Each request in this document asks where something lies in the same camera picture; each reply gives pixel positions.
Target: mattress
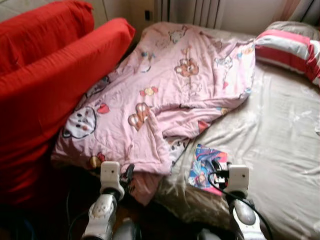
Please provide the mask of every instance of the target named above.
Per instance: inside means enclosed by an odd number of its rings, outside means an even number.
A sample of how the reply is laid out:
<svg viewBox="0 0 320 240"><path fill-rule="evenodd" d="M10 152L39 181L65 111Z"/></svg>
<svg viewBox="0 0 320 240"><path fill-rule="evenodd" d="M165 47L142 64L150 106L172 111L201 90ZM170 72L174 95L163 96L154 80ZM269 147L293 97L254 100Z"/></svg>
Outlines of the mattress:
<svg viewBox="0 0 320 240"><path fill-rule="evenodd" d="M206 30L216 37L252 36ZM320 239L320 96L304 77L256 63L248 100L193 139L155 201L185 222L229 228L227 203L187 184L197 144L250 168L248 197L275 239Z"/></svg>

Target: pink blanket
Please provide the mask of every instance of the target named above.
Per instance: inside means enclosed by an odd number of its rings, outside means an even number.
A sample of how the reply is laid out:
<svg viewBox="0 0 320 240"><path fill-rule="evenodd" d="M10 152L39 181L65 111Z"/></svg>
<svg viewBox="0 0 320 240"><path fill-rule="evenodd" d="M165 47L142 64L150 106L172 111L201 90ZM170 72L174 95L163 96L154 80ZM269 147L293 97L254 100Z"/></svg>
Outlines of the pink blanket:
<svg viewBox="0 0 320 240"><path fill-rule="evenodd" d="M94 85L61 130L54 164L135 165L131 194L147 204L188 143L251 92L253 42L224 42L192 25L157 23Z"/></svg>

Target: red cushion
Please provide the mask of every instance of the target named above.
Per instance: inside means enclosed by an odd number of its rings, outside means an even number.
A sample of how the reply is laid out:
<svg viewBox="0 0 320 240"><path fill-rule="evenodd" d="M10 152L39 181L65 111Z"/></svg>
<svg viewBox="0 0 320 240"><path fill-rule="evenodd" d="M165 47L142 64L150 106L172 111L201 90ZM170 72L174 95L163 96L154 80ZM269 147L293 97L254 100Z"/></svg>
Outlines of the red cushion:
<svg viewBox="0 0 320 240"><path fill-rule="evenodd" d="M90 4L53 2L0 23L0 76L31 64L94 29Z"/></svg>
<svg viewBox="0 0 320 240"><path fill-rule="evenodd" d="M82 94L113 70L135 34L113 19L80 40L0 77L0 202L34 199L43 157Z"/></svg>

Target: book cover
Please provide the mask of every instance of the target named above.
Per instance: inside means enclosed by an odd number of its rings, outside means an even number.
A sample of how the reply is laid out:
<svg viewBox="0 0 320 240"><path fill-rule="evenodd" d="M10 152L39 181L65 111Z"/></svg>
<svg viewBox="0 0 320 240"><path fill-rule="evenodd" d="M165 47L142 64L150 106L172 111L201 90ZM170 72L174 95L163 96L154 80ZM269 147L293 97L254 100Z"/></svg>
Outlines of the book cover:
<svg viewBox="0 0 320 240"><path fill-rule="evenodd" d="M193 156L192 166L188 177L188 184L215 195L222 193L208 181L208 175L213 172L212 161L217 161L223 169L227 169L227 153L198 144Z"/></svg>

